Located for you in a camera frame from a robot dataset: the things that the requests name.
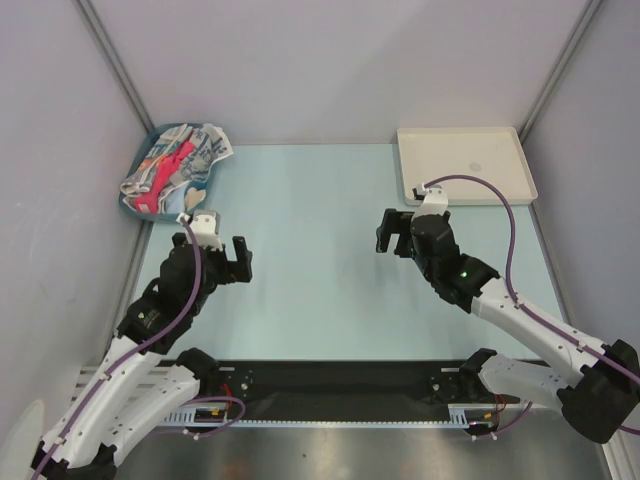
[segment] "red object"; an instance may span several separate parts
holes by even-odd
[[[169,182],[169,177],[173,175],[180,163],[189,155],[195,146],[187,138],[171,155],[159,160],[156,165],[156,177],[153,179],[151,190],[136,198],[133,204],[136,210],[142,213],[158,213],[158,195]]]

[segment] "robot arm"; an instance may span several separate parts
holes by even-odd
[[[376,231],[376,250],[386,252],[391,235],[398,234],[394,253],[412,259],[440,298],[503,329],[549,365],[519,362],[482,349],[462,368],[477,375],[490,392],[559,410],[582,435],[606,443],[640,401],[640,389],[580,347],[591,347],[637,375],[640,367],[635,350],[621,340],[606,345],[554,319],[520,295],[514,302],[496,270],[460,253],[449,225],[444,190],[421,187],[421,191],[414,189],[414,195],[423,200],[415,213],[385,211]],[[577,338],[579,346],[533,321],[520,308],[523,304]]]
[[[174,248],[162,263],[160,276],[128,308],[100,367],[63,418],[43,436],[33,468],[53,449],[42,470],[45,477],[84,478],[86,474],[90,478],[111,478],[114,462],[119,465],[167,413],[199,394],[216,390],[213,386],[218,386],[219,377],[215,361],[191,349],[183,352],[160,385],[123,411],[140,380],[191,327],[193,317],[217,286],[251,280],[252,254],[244,238],[233,238],[237,261],[229,261],[218,237],[218,221],[215,212],[207,211],[196,211],[191,219],[200,252],[201,279],[189,311],[175,328],[114,369],[114,362],[123,355],[165,331],[193,292],[194,248],[184,234],[174,235]]]

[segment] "white wall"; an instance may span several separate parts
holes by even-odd
[[[96,0],[156,124],[235,144],[519,127],[586,0]]]
[[[640,351],[640,3],[602,9],[524,147],[572,321]]]
[[[112,327],[138,223],[117,205],[143,131],[71,2],[0,16],[0,445],[66,409]]]

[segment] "table surface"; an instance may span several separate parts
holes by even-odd
[[[482,347],[536,358],[498,328],[439,299],[412,261],[375,252],[385,208],[414,209],[403,200],[396,145],[235,152],[213,167],[206,208],[221,214],[220,235],[231,252],[232,236],[246,238],[253,280],[219,287],[170,358],[190,347],[221,360],[465,359]],[[514,213],[514,283],[560,318],[529,208]],[[461,251],[504,272],[504,208],[452,207],[451,224]],[[157,276],[180,230],[154,225],[136,296]]]

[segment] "beige tray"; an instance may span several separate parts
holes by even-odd
[[[453,174],[474,175],[495,185],[512,205],[538,197],[518,135],[512,127],[399,128],[398,148],[405,201],[419,183]],[[443,185],[451,205],[496,205],[487,188],[465,180]]]

